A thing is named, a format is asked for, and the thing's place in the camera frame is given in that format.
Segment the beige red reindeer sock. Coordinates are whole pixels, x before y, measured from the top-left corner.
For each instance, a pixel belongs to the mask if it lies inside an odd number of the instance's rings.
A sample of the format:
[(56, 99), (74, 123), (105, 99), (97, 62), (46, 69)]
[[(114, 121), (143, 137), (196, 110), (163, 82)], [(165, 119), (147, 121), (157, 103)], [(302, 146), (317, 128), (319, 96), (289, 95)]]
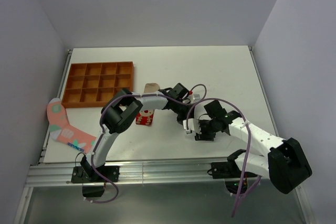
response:
[[(147, 83), (144, 87), (144, 93), (158, 91), (160, 86), (157, 83)], [(144, 110), (138, 113), (135, 122), (137, 125), (151, 126), (154, 117), (154, 110)]]

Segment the orange compartment tray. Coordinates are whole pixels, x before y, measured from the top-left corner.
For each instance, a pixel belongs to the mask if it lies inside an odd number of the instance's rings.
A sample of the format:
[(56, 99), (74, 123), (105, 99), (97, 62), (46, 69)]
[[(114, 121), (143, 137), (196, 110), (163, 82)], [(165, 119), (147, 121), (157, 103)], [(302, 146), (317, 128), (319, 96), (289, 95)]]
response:
[(123, 88), (133, 90), (132, 61), (73, 63), (62, 98), (63, 107), (103, 107)]

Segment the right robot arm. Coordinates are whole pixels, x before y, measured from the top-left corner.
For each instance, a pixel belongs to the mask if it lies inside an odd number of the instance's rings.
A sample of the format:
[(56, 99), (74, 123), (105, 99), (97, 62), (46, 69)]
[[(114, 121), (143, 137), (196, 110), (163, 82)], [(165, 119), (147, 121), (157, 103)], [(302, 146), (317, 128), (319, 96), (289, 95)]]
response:
[(224, 162), (211, 164), (208, 173), (214, 179), (238, 178), (243, 180), (261, 176), (269, 179), (275, 188), (288, 194), (312, 175), (312, 169), (300, 143), (283, 139), (266, 132), (243, 119), (237, 111), (227, 112), (218, 101), (204, 106), (208, 120), (190, 118), (184, 122), (187, 132), (195, 134), (197, 141), (213, 141), (216, 133), (222, 132), (238, 138), (258, 153), (249, 154), (239, 149)]

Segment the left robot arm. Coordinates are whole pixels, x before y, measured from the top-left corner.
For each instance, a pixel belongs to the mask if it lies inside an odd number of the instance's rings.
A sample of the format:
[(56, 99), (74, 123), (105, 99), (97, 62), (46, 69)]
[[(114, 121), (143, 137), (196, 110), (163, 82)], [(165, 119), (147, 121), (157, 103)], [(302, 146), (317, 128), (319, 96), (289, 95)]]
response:
[(87, 155), (89, 164), (84, 168), (83, 175), (91, 182), (98, 181), (102, 176), (102, 168), (106, 162), (107, 154), (119, 136), (126, 131), (136, 116), (145, 110), (171, 110), (177, 115), (177, 122), (182, 124), (187, 116), (194, 115), (194, 109), (183, 98), (188, 89), (178, 83), (169, 91), (162, 89), (152, 93), (133, 93), (122, 88), (101, 110), (99, 124), (101, 135)]

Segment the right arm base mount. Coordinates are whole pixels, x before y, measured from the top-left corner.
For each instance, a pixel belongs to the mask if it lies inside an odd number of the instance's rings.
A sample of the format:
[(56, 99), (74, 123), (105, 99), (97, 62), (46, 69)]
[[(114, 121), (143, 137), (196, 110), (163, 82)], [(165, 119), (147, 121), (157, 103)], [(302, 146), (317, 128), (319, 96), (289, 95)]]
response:
[(224, 179), (228, 192), (237, 194), (241, 171), (234, 162), (212, 162), (207, 174), (212, 179)]

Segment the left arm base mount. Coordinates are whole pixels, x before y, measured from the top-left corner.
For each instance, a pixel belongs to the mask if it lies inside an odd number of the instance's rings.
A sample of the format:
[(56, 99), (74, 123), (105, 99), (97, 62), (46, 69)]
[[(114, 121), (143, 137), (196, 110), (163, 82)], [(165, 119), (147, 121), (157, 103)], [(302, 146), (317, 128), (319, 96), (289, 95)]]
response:
[[(102, 166), (97, 168), (103, 176), (112, 182), (117, 182), (119, 178), (119, 166)], [(106, 180), (100, 177), (94, 170), (91, 175), (87, 175), (81, 166), (73, 168), (71, 176), (72, 184), (82, 184), (82, 195), (87, 198), (99, 198), (106, 188)]]

